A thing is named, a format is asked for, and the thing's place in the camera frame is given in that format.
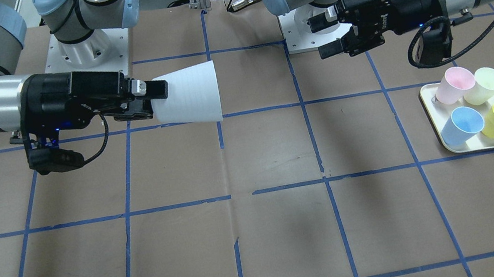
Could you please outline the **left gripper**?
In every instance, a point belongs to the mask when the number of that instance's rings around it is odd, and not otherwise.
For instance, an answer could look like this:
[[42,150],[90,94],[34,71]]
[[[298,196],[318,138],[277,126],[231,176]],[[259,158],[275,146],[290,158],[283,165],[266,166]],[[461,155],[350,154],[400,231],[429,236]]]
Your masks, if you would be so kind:
[[318,48],[322,60],[341,53],[356,56],[382,45],[386,31],[402,35],[447,16],[445,0],[338,0],[335,7],[337,12],[325,10],[308,19],[313,34],[339,22],[351,24],[345,36]]

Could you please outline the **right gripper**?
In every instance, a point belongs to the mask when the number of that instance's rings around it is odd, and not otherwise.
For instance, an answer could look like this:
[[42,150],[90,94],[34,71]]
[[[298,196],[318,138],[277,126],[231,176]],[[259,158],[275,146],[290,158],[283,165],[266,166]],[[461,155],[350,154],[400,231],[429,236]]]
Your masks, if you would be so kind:
[[42,73],[23,86],[22,132],[42,138],[84,129],[99,114],[117,122],[151,120],[151,100],[168,98],[167,81],[130,79],[114,71]]

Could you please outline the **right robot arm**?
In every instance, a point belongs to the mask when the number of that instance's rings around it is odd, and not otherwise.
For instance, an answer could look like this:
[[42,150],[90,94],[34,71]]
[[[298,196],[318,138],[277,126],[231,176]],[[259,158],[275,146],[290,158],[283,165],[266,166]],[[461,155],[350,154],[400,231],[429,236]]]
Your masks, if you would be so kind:
[[[90,64],[111,56],[103,30],[133,27],[139,17],[139,0],[34,0],[34,5],[74,67],[85,64],[75,55],[81,47]],[[84,129],[97,115],[151,119],[152,100],[168,97],[166,81],[141,81],[121,71],[17,74],[26,32],[20,13],[0,2],[0,133],[57,142],[60,131]]]

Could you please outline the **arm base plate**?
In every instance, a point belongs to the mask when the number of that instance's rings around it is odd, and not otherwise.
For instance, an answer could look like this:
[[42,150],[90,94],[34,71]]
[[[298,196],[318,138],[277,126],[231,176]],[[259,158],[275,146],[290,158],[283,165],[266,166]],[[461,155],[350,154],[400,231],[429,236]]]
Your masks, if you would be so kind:
[[98,29],[76,44],[62,43],[52,35],[45,73],[108,71],[128,76],[131,73],[129,32],[128,28]]
[[321,45],[333,42],[344,36],[351,24],[338,23],[317,33],[311,31],[308,23],[313,16],[326,12],[326,8],[303,5],[287,14],[278,16],[278,23],[285,39],[288,52],[292,54],[315,51]]

